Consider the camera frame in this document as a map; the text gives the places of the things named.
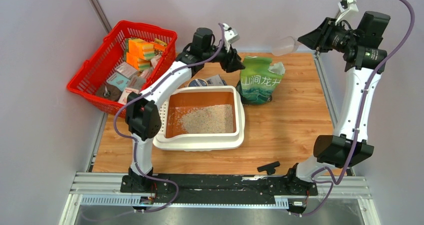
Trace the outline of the green cat litter bag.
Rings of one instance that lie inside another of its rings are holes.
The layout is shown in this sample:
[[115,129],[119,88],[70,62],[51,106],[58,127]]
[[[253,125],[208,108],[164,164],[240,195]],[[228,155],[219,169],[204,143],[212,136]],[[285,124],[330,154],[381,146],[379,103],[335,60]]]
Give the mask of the green cat litter bag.
[[285,75],[284,64],[262,56],[246,56],[242,63],[245,69],[240,71],[236,85],[242,104],[264,105],[271,102],[274,90]]

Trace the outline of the clear plastic scoop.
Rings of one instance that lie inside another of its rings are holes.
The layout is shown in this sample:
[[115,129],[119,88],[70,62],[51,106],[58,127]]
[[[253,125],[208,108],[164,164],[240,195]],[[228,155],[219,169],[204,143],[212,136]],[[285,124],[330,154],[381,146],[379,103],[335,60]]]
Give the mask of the clear plastic scoop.
[[298,50],[300,43],[293,36],[277,39],[271,46],[271,53],[274,56],[282,56],[294,53]]

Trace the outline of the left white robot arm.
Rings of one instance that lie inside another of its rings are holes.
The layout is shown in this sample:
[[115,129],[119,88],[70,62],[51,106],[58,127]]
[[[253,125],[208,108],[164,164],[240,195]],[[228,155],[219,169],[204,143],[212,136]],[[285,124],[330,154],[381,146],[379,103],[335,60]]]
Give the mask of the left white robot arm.
[[152,85],[140,93],[131,92],[124,106],[125,123],[133,144],[132,162],[127,178],[140,192],[148,192],[155,180],[152,177],[153,138],[162,123],[159,109],[176,89],[198,73],[205,63],[219,63],[222,70],[232,73],[245,67],[232,44],[239,40],[238,32],[226,23],[220,25],[221,40],[215,45],[213,31],[198,28],[192,41],[176,57],[170,68]]

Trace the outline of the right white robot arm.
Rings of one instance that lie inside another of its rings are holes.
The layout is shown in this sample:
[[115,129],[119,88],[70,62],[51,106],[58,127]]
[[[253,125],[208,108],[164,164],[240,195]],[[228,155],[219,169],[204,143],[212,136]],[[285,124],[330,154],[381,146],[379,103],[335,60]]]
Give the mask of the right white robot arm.
[[374,146],[368,144],[368,118],[375,88],[385,69],[388,53],[379,49],[391,17],[366,11],[356,29],[346,20],[327,17],[313,31],[297,40],[320,53],[336,50],[346,62],[346,89],[339,121],[331,135],[319,135],[313,154],[296,163],[286,174],[286,190],[299,194],[316,178],[334,168],[346,169],[370,158]]

